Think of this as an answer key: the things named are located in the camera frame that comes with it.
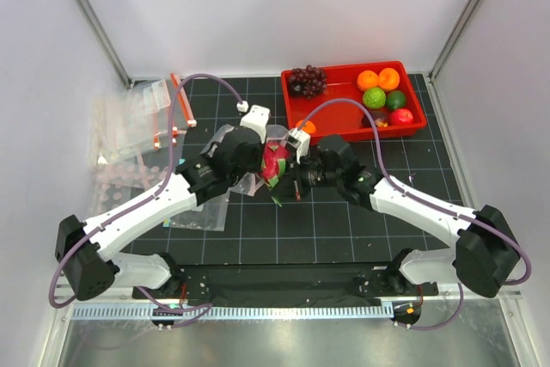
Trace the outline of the pink-dotted zip bag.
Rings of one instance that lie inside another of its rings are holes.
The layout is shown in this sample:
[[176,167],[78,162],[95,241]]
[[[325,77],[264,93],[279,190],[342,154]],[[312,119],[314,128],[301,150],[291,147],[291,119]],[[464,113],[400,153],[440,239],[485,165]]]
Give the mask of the pink-dotted zip bag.
[[[211,148],[213,143],[214,142],[220,143],[223,137],[227,133],[231,132],[233,129],[235,129],[235,127],[232,125],[229,125],[229,124],[222,125],[216,131],[216,133],[213,135],[213,137],[210,139],[207,145],[201,150],[201,152],[211,155],[213,153],[213,149]],[[283,140],[283,138],[286,136],[287,132],[288,132],[288,129],[285,126],[268,125],[266,127],[266,142],[276,141],[280,143]],[[258,177],[256,174],[253,174],[253,173],[246,173],[234,187],[230,188],[230,190],[234,193],[254,196],[255,193],[262,186],[264,186],[264,182],[261,180],[260,177]]]

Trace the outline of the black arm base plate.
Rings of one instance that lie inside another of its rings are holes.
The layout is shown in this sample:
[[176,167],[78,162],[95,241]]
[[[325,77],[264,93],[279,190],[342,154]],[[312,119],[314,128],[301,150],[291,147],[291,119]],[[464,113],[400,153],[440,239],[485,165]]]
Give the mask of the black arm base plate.
[[423,294],[435,296],[437,286],[415,285],[388,262],[184,265],[176,267],[174,280],[150,294],[162,299],[179,298],[185,292],[192,302],[208,302],[218,297],[249,298],[259,293],[278,298],[292,291],[415,298]]

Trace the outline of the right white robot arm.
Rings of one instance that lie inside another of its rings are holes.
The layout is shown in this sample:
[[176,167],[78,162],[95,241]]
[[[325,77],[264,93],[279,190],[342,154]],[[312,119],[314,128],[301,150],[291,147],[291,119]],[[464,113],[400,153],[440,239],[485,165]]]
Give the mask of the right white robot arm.
[[453,205],[420,192],[379,168],[361,164],[340,136],[323,138],[309,154],[309,134],[293,129],[285,139],[290,157],[275,193],[302,199],[314,187],[331,187],[349,204],[397,218],[445,244],[444,249],[402,249],[379,277],[383,289],[406,295],[422,284],[460,283],[494,298],[520,260],[502,212]]

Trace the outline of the pink dragon fruit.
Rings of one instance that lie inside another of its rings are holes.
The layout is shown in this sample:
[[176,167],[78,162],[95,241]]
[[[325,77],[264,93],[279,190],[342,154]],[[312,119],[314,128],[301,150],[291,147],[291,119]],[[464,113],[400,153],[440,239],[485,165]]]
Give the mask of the pink dragon fruit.
[[290,152],[280,141],[270,140],[266,143],[261,161],[260,178],[272,192],[282,180]]

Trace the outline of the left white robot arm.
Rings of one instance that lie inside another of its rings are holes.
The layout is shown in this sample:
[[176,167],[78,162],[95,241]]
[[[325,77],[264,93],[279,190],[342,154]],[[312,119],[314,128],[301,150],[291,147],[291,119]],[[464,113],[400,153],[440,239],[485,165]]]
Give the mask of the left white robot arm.
[[49,289],[64,276],[73,297],[98,297],[125,275],[129,284],[154,290],[163,298],[179,294],[180,274],[166,255],[124,253],[124,248],[166,219],[224,195],[248,173],[258,173],[266,138],[246,126],[237,126],[211,143],[203,154],[177,166],[165,180],[123,205],[83,221],[70,215],[58,226],[55,258],[58,262]]

